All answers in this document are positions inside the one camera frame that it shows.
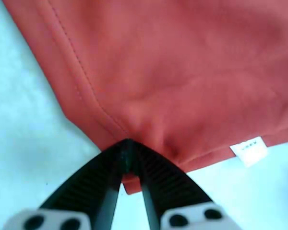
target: red fabric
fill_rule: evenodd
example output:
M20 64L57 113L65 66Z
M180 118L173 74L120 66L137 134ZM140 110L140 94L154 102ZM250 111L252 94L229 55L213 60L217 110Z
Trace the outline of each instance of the red fabric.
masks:
M102 150L133 138L190 171L288 141L288 0L3 1Z

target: red garment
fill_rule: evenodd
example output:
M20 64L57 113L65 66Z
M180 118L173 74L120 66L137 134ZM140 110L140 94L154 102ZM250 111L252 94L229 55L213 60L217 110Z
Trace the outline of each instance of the red garment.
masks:
M288 0L4 0L65 115L185 171L288 141ZM128 193L138 181L125 178Z

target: table surface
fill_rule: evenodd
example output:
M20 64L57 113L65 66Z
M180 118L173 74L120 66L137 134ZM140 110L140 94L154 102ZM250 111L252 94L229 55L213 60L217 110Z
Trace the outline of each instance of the table surface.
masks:
M0 229L38 207L99 149L63 115L0 1ZM288 143L245 168L238 158L188 173L244 230L288 230ZM142 193L120 190L113 230L147 230Z

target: white tag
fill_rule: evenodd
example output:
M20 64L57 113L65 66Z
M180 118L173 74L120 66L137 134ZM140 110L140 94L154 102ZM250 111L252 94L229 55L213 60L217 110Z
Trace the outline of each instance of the white tag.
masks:
M268 148L261 137L232 145L230 148L246 167L252 166L268 154Z

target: stitched seam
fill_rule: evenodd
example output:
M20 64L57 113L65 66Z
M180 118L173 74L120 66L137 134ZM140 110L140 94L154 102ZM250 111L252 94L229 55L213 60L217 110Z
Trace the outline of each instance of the stitched seam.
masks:
M60 48L59 48L59 46L58 46L58 44L57 44L57 42L56 42L56 40L55 40L55 38L54 38L54 36L53 36L52 33L50 33L50 36L51 36L51 39L53 40L53 42L55 43L56 47L60 50ZM70 73L70 76L72 76L72 72L71 72L70 68L67 68L67 69L68 69L68 72ZM74 85L75 85L75 89L76 89L76 91L77 91L77 95L78 95L80 101L81 101L81 102L83 103L83 105L84 105L85 111L90 115L90 112L89 112L89 110L88 110L88 108L87 108L87 105L86 105L85 101L83 100L83 97L81 96L79 87L77 86L77 84L74 84ZM108 128L106 128L102 123L100 123L98 120L96 120L96 122L97 122L100 126L102 126L115 140L118 140L118 139L114 136L114 134L113 134Z
M82 63L81 63L81 61L80 61L80 59L79 59L79 57L78 57L78 55L77 55L77 53L76 53L76 50L75 50L75 48L74 48L74 45L73 45L71 39L69 38L69 36L68 36L68 34L67 34L67 32L66 32L66 29L65 29L65 27L63 26L63 24L62 24L62 22L61 22L61 20L60 20L60 18L59 18L59 16L58 16L58 14L57 14L56 9L53 7L53 5L52 5L52 3L50 2L50 0L48 0L48 3L49 3L49 5L51 6L51 8L52 8L52 10L53 10L53 12L54 12L57 20L58 20L58 22L59 22L59 24L60 24L63 32L65 33L66 38L67 38L68 41L69 41L69 44L70 44L71 47L72 47L72 51L73 51L75 57L76 57L77 60L78 60L78 63L79 63L79 65L80 65L80 67L81 67L81 70L82 70L83 74L84 74L85 77L86 77L86 80L88 81L88 83L89 83L89 85L90 85L90 88L91 88L92 93L93 93L93 96L94 96L94 98L95 98L95 100L96 100L96 102L97 102L97 105L98 105L99 108L103 111L103 113L104 113L105 115L107 115L125 134L127 134L127 131L126 131L126 130L104 109L104 107L100 104L99 100L97 99L97 96L96 96L95 90L94 90L94 88L93 88L93 85L92 85L90 79L88 78L88 75L87 75L86 71L84 70L84 67L83 67L83 65L82 65Z

